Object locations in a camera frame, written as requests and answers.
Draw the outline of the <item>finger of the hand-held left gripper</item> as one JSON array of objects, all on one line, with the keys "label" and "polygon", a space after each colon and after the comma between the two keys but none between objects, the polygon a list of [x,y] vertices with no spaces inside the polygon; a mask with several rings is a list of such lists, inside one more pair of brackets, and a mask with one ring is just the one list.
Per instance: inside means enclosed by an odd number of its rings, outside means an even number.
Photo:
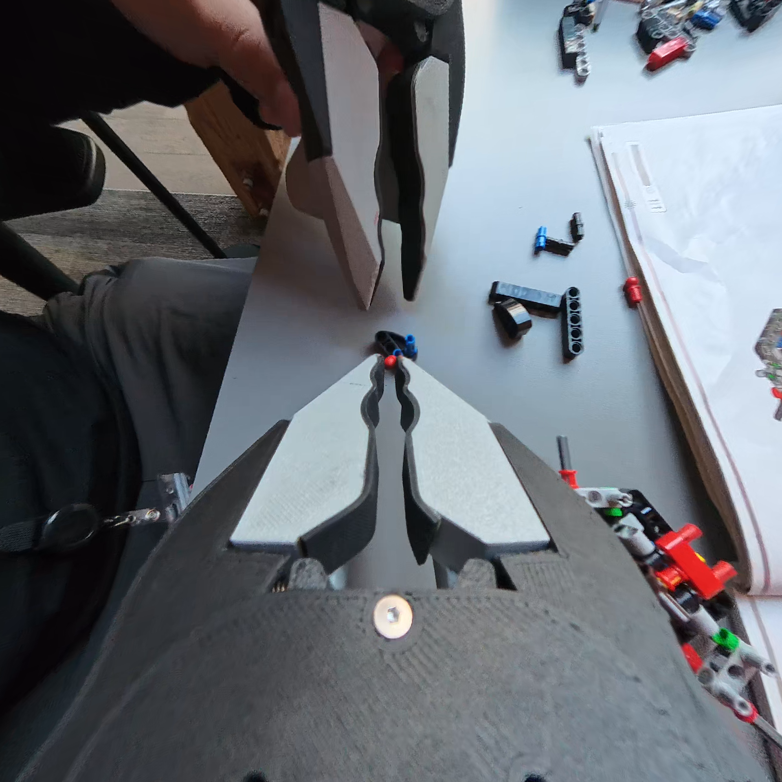
[{"label": "finger of the hand-held left gripper", "polygon": [[378,221],[399,225],[400,275],[416,299],[450,169],[450,67],[428,56],[397,73],[379,95]]},{"label": "finger of the hand-held left gripper", "polygon": [[358,306],[367,310],[384,265],[378,221],[378,68],[355,22],[321,3],[325,79],[332,151],[308,160],[301,139],[286,171],[286,190],[298,211],[325,222],[340,268]]}]

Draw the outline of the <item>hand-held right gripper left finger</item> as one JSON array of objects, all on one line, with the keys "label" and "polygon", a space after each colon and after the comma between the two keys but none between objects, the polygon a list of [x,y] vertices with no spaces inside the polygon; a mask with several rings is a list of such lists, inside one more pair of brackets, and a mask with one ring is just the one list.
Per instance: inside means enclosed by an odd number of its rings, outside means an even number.
[{"label": "hand-held right gripper left finger", "polygon": [[301,408],[249,498],[231,546],[309,558],[327,575],[376,531],[376,426],[386,367],[369,357]]}]

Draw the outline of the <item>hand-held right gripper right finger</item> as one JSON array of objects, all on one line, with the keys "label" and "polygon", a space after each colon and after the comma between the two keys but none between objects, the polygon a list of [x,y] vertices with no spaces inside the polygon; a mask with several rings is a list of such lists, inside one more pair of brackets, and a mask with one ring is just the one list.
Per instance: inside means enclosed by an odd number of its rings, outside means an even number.
[{"label": "hand-held right gripper right finger", "polygon": [[500,427],[420,365],[400,358],[396,396],[404,430],[406,537],[455,587],[468,563],[514,588],[505,557],[551,547],[549,526],[501,442]]}]

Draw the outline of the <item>black angled lego piece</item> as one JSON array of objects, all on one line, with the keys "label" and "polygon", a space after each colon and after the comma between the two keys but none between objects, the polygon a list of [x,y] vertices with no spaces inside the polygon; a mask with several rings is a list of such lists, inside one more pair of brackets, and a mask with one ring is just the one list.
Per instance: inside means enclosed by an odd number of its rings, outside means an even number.
[{"label": "black angled lego piece", "polygon": [[390,330],[380,330],[376,332],[375,335],[376,352],[378,354],[381,354],[385,359],[387,356],[393,355],[393,351],[396,348],[402,349],[404,351],[406,335]]}]

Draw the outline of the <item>person's left forearm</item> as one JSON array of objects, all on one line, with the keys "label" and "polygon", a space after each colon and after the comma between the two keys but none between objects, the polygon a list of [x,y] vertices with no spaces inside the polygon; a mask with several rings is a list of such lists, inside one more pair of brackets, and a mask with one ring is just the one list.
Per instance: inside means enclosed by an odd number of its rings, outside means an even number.
[{"label": "person's left forearm", "polygon": [[111,2],[1,2],[2,132],[138,103],[176,107],[221,75],[175,58]]}]

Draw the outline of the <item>curved black lego piece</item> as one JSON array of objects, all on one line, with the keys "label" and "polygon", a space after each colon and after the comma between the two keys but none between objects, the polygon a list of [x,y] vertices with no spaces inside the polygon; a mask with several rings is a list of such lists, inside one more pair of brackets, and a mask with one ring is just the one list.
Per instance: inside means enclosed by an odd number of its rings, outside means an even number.
[{"label": "curved black lego piece", "polygon": [[494,316],[506,337],[517,341],[533,327],[533,318],[517,299],[507,298],[494,302]]}]

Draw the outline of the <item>lego engine chassis assembly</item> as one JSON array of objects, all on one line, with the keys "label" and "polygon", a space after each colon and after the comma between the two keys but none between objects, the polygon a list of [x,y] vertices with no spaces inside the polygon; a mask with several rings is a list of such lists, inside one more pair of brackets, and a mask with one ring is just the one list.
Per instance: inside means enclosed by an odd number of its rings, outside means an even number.
[{"label": "lego engine chassis assembly", "polygon": [[581,487],[569,441],[557,436],[560,477],[598,513],[636,562],[666,611],[689,668],[704,690],[771,745],[780,731],[746,696],[757,675],[779,678],[777,666],[719,620],[727,615],[727,586],[737,576],[725,561],[710,565],[692,546],[697,525],[674,530],[639,490]]}]

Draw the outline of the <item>pile of loose lego pieces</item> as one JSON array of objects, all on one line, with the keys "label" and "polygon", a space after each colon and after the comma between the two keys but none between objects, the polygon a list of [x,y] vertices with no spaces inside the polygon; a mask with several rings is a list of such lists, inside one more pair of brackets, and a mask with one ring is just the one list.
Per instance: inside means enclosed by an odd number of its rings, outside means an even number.
[{"label": "pile of loose lego pieces", "polygon": [[[643,1],[638,2],[635,40],[646,55],[644,69],[654,73],[696,51],[699,34],[714,31],[726,15],[741,30],[753,33],[779,10],[780,1]],[[602,24],[608,2],[569,2],[558,25],[561,68],[571,72],[577,84],[591,74],[587,34]]]}]

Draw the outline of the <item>lego instruction booklet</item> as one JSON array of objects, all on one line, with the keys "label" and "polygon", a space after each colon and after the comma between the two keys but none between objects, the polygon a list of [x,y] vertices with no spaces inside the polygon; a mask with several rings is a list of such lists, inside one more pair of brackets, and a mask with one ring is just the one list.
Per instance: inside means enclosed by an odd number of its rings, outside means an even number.
[{"label": "lego instruction booklet", "polygon": [[780,601],[780,105],[595,126],[591,143],[737,588]]}]

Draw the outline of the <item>person's left hand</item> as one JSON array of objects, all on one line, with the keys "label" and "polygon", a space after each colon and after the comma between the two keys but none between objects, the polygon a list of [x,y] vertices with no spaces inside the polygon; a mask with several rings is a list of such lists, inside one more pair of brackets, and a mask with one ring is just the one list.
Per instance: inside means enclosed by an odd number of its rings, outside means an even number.
[{"label": "person's left hand", "polygon": [[177,59],[217,67],[259,102],[260,115],[301,134],[299,104],[249,1],[113,1],[142,34]]}]

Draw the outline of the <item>clear badge holder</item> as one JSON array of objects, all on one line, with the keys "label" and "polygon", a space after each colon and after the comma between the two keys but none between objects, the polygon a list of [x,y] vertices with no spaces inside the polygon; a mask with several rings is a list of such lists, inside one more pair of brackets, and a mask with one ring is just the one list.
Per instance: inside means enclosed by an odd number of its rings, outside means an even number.
[{"label": "clear badge holder", "polygon": [[161,519],[168,525],[176,523],[191,501],[191,479],[182,472],[159,474],[157,508]]}]

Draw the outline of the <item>black metal bar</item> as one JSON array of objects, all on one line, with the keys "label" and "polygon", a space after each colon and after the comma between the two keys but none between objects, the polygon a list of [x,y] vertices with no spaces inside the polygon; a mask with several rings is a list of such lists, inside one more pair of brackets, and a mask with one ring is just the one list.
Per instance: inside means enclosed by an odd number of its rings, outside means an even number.
[{"label": "black metal bar", "polygon": [[157,198],[163,207],[179,222],[211,257],[227,258],[226,253],[202,228],[180,201],[163,185],[153,172],[112,130],[97,112],[85,112],[81,120],[103,142],[108,150]]}]

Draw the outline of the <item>black badge reel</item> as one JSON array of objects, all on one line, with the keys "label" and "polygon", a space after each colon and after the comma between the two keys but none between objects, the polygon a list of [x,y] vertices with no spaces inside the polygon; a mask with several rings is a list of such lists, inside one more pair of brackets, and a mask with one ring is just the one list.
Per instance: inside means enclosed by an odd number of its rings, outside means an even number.
[{"label": "black badge reel", "polygon": [[38,539],[39,551],[64,553],[82,547],[99,531],[103,520],[88,503],[72,503],[50,515]]}]

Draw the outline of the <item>person's black jacket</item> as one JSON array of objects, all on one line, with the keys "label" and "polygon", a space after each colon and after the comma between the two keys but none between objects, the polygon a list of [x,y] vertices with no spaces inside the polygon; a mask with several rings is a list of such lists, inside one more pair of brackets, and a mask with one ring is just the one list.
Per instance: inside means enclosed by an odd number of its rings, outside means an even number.
[{"label": "person's black jacket", "polygon": [[10,711],[90,633],[112,589],[123,528],[39,551],[46,519],[72,503],[130,511],[138,445],[121,395],[32,318],[1,323],[1,704]]}]

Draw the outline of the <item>wooden post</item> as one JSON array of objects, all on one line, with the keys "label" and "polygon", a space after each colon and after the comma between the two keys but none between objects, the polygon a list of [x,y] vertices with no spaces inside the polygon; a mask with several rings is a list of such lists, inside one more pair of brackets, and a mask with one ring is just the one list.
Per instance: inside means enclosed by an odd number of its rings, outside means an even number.
[{"label": "wooden post", "polygon": [[184,107],[193,130],[250,217],[268,217],[288,157],[288,135],[263,130],[248,120],[221,81]]}]

